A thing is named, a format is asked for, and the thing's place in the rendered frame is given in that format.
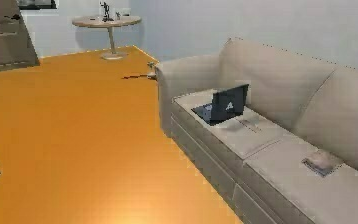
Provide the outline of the black laptop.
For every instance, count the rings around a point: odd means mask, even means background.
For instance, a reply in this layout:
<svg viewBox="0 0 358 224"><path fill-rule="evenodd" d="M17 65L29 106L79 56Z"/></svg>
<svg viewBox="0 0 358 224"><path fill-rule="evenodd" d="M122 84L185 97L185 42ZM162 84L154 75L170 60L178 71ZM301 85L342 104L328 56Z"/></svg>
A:
<svg viewBox="0 0 358 224"><path fill-rule="evenodd" d="M246 105L248 87L243 84L217 91L212 95L211 103L192 108L192 111L210 126L240 116Z"/></svg>

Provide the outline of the grey floor lamp base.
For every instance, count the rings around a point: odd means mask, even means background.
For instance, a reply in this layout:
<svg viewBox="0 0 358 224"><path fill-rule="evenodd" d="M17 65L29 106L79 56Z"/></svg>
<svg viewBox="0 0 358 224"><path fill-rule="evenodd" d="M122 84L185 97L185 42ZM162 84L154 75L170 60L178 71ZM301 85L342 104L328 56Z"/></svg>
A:
<svg viewBox="0 0 358 224"><path fill-rule="evenodd" d="M142 75L131 75L131 76L125 76L125 79L131 79L131 78L147 78L151 80L156 80L157 76L155 73L155 65L156 63L153 61L150 61L147 63L147 66L149 67L149 72Z"/></svg>

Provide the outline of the beige sofa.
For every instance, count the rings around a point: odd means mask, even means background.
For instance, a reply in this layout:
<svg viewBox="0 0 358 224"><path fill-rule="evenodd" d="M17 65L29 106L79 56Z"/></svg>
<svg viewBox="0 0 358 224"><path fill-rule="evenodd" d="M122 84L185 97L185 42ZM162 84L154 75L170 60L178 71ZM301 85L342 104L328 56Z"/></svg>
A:
<svg viewBox="0 0 358 224"><path fill-rule="evenodd" d="M155 73L163 132L243 224L358 224L358 70L231 38ZM242 115L210 126L192 111L243 84ZM318 150L344 163L321 177L302 163Z"/></svg>

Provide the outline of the black statuette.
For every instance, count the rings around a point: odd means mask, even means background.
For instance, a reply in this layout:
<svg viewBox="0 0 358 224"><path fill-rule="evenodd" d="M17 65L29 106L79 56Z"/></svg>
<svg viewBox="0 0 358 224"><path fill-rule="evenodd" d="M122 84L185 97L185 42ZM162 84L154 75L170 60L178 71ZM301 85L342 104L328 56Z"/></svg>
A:
<svg viewBox="0 0 358 224"><path fill-rule="evenodd" d="M104 10L104 15L103 15L103 19L102 21L103 22L107 22L107 21L114 21L114 19L112 19L110 17L110 8L109 8L109 5L106 3L106 2L100 2L100 6L103 8Z"/></svg>

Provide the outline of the grey book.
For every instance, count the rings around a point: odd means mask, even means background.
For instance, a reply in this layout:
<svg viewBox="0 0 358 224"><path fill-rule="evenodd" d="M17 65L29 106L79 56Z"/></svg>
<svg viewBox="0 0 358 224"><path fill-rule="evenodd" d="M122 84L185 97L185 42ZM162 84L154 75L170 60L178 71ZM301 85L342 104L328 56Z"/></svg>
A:
<svg viewBox="0 0 358 224"><path fill-rule="evenodd" d="M318 150L304 158L302 163L321 177L325 177L338 169L344 161L329 152Z"/></svg>

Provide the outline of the black framed picture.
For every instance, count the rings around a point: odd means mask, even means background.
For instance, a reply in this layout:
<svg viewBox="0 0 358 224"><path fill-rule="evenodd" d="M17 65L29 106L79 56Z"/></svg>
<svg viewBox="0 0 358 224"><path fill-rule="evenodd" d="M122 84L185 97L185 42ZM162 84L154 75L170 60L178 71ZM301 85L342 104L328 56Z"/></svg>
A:
<svg viewBox="0 0 358 224"><path fill-rule="evenodd" d="M56 9L55 0L17 0L21 10Z"/></svg>

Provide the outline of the grey brown cabinet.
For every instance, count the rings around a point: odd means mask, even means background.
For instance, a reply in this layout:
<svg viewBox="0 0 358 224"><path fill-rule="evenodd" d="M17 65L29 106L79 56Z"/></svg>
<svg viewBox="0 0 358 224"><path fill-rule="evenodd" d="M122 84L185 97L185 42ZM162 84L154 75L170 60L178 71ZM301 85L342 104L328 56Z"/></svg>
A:
<svg viewBox="0 0 358 224"><path fill-rule="evenodd" d="M40 64L16 0L0 0L0 71Z"/></svg>

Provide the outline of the round beige pedestal table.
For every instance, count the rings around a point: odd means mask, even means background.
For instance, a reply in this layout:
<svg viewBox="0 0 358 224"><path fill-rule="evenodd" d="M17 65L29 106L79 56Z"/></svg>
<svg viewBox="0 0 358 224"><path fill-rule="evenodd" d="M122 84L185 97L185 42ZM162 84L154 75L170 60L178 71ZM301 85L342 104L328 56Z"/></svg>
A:
<svg viewBox="0 0 358 224"><path fill-rule="evenodd" d="M117 51L115 47L113 29L138 24L142 21L140 16L120 16L119 18L104 18L103 16L83 16L72 20L77 27L105 28L108 32L110 50L101 55L104 60L118 60L124 58L127 53Z"/></svg>

